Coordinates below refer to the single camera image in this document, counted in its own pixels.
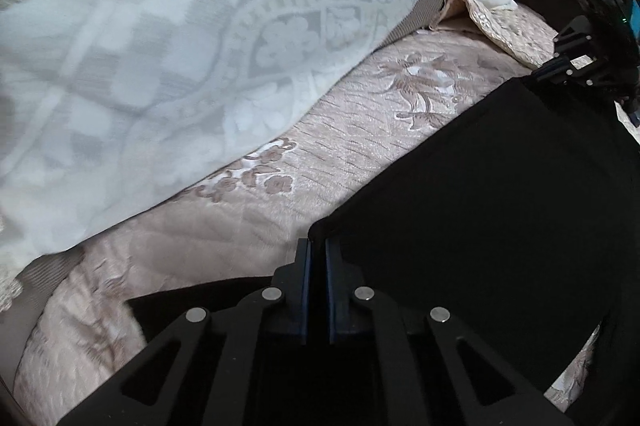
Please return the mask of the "white lace blanket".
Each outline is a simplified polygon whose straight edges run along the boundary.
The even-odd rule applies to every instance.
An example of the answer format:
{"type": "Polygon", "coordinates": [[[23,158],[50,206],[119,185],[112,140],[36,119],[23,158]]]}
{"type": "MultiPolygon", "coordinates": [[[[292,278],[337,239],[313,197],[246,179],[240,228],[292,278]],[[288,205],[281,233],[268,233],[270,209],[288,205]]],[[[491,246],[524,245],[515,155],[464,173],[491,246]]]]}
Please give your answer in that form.
{"type": "Polygon", "coordinates": [[[293,126],[418,1],[1,0],[2,308],[32,261],[293,126]]]}

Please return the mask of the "black pants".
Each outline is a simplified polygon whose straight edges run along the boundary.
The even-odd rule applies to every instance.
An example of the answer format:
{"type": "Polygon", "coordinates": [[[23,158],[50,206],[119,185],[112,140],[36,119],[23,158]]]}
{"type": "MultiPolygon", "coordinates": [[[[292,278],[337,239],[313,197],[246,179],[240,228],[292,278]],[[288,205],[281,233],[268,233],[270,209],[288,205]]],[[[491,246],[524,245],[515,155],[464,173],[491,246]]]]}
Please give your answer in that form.
{"type": "Polygon", "coordinates": [[[260,335],[240,425],[383,425],[358,389],[372,349],[329,335],[326,242],[402,308],[448,309],[570,425],[638,423],[639,149],[610,103],[510,80],[306,241],[306,333],[260,335]]]}

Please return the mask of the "pink quilted bedspread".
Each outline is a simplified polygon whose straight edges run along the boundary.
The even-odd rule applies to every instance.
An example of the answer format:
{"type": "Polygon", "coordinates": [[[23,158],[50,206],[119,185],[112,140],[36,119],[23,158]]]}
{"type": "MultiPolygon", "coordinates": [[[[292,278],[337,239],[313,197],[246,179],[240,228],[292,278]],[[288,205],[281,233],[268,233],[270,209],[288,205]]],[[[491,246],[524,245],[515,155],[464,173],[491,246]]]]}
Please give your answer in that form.
{"type": "Polygon", "coordinates": [[[289,263],[314,221],[548,60],[553,36],[529,8],[447,0],[430,28],[375,51],[279,138],[58,256],[11,383],[26,418],[56,423],[144,346],[129,299],[289,263]]]}

